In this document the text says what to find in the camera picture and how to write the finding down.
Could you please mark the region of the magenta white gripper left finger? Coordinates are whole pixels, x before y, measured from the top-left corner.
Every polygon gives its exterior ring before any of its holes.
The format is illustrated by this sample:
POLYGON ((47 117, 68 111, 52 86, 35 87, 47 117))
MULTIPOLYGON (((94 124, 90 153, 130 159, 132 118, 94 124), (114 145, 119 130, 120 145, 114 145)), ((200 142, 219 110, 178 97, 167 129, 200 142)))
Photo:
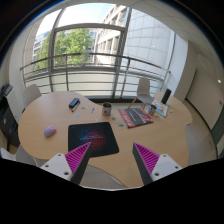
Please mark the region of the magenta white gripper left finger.
POLYGON ((79 185, 92 153, 91 143, 81 145, 67 154, 58 153, 41 169, 79 185))

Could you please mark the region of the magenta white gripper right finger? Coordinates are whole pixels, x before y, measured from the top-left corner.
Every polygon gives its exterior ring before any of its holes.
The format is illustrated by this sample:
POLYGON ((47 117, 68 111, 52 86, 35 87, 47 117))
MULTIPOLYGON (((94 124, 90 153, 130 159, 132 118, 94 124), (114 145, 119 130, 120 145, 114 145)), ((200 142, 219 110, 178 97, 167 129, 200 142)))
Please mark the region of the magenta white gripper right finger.
POLYGON ((133 155, 144 185, 182 169, 169 155, 159 155, 138 143, 133 144, 133 155))

